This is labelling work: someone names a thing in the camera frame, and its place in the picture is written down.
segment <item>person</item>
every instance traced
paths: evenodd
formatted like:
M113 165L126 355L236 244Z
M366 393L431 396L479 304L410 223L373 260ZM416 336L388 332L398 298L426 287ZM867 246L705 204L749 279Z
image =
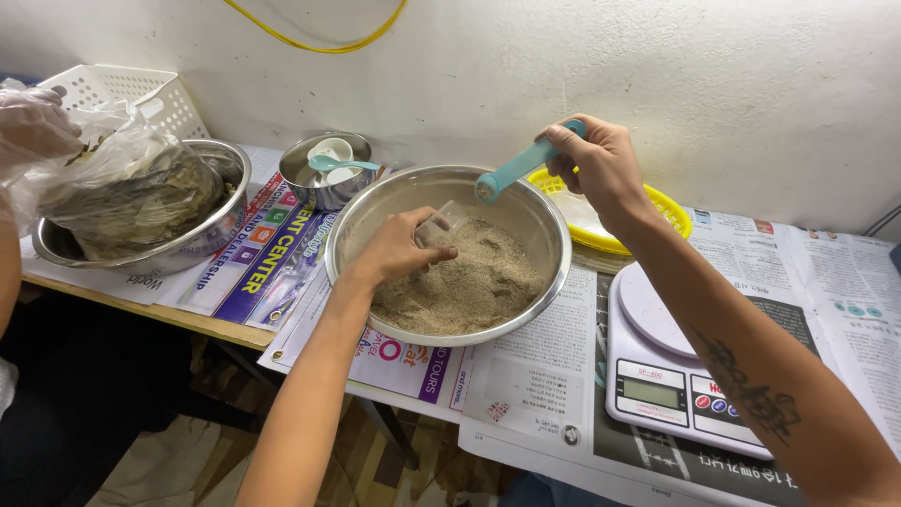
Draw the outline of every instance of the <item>person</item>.
M85 505L191 379L190 332L80 298L17 302L22 169L81 151L51 90L0 87L0 507Z
M811 503L901 503L901 464L867 413L816 356L660 216L643 189L628 130L588 115L572 118L585 123L584 139L559 124L536 137L560 150L549 173L583 194L604 228L634 254L724 394ZM414 244L414 229L433 212L425 207L386 218L341 273L272 406L237 505L314 504L373 291L456 256L452 248Z

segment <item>plastic glove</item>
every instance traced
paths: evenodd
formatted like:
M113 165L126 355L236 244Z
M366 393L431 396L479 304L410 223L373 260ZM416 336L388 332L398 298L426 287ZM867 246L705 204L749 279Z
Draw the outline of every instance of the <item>plastic glove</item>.
M81 129L68 120L56 92L20 87L11 79L0 83L0 179L5 184L21 176L9 174L13 166L71 158L84 146L78 140Z

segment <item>small steel bowl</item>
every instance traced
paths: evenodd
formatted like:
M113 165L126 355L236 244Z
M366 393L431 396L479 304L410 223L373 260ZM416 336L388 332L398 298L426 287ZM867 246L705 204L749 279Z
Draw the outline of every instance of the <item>small steel bowl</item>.
M367 326L411 344L467 346L512 333L538 317L554 301L569 274L572 257L566 220L543 192L523 180L504 189L492 204L477 201L473 191L476 179L490 171L469 165L416 167L377 181L357 194L335 219L325 242L325 270L329 281L335 283L386 216L422 206L438 209L452 199L467 206L471 216L502 227L519 242L544 280L535 300L516 317L466 335L420 335L391 326L371 312Z
M178 239L144 253L112 261L88 261L67 228L39 218L32 234L35 252L46 261L69 268L111 269L132 275L163 276L199 264L226 246L244 222L250 158L236 144L225 141L188 139L182 143L219 173L223 181L235 187L234 195L214 210L203 224Z
M312 205L313 209L325 211L343 208L369 183L376 180L375 171L354 167L350 168L354 171L353 178L328 185L324 174L310 167L306 155L314 146L331 137L343 139L350 144L353 149L353 160L368 162L372 158L372 147L362 136L347 132L326 132L307 137L295 144L278 162L278 172L297 199L305 205Z

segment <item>tattoo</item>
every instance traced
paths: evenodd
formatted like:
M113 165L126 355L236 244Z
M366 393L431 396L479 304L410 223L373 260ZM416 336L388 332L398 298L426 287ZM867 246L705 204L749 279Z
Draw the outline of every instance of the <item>tattoo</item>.
M708 370L726 395L739 402L758 426L775 435L788 447L787 438L791 437L788 427L801 422L795 408L795 399L783 392L770 395L768 385L749 386L748 375L738 369L732 349L720 340L708 338L694 327L691 328L706 347Z

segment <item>ground powder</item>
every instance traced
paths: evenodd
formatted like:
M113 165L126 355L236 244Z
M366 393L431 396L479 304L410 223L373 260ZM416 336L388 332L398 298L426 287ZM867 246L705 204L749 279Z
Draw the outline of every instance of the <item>ground powder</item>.
M463 335L519 315L541 291L538 270L503 229L470 217L451 243L456 259L382 284L372 312L413 333Z

